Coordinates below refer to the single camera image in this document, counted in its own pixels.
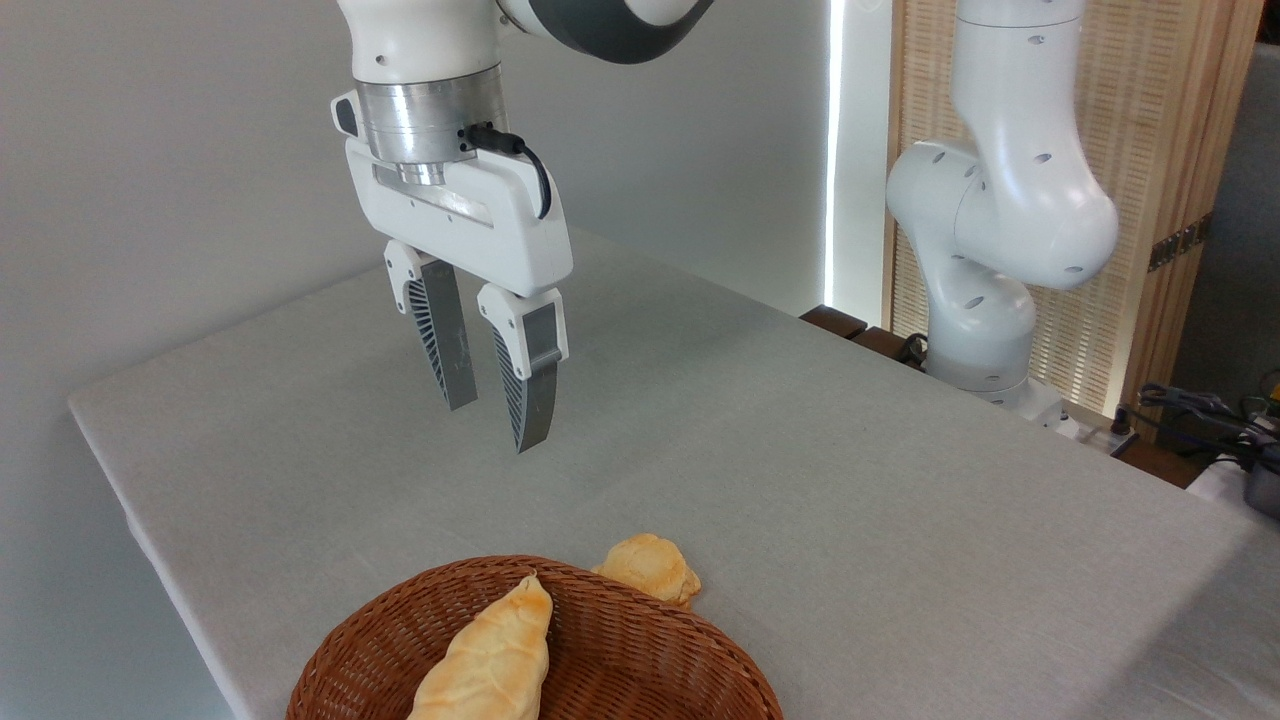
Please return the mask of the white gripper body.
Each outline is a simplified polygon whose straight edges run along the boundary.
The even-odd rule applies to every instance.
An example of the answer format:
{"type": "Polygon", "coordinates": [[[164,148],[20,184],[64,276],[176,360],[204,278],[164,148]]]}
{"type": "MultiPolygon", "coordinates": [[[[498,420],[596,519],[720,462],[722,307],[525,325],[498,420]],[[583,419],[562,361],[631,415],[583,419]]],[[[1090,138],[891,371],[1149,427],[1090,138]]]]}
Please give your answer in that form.
{"type": "Polygon", "coordinates": [[[570,233],[556,202],[539,218],[534,165],[480,150],[447,163],[443,184],[403,181],[369,146],[346,140],[360,206],[372,228],[522,297],[550,290],[573,269],[570,233]]]}

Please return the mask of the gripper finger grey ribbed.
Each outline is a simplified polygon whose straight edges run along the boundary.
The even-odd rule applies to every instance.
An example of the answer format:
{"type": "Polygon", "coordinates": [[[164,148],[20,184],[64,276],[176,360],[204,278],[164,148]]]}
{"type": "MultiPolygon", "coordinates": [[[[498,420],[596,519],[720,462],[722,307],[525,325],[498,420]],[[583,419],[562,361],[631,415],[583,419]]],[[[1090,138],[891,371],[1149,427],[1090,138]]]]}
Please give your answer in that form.
{"type": "Polygon", "coordinates": [[[486,283],[477,293],[493,328],[516,451],[549,434],[556,410],[558,365],[568,356],[564,305],[550,288],[530,299],[486,283]]]}
{"type": "Polygon", "coordinates": [[[477,398],[454,266],[397,240],[384,261],[397,307],[413,319],[436,384],[451,410],[477,398]]]}

